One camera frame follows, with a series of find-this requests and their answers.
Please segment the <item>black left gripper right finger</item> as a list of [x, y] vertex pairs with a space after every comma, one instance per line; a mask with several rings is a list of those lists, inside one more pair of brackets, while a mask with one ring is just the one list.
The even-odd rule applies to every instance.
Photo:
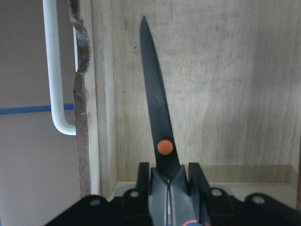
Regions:
[[189, 163], [189, 191], [192, 201], [193, 212], [198, 223], [202, 226], [210, 226], [207, 191], [209, 183], [197, 162]]

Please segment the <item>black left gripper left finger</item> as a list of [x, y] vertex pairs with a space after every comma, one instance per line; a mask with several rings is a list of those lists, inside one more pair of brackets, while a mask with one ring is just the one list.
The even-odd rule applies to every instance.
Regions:
[[149, 163], [141, 162], [138, 167], [136, 186], [123, 194], [122, 208], [125, 226], [149, 226]]

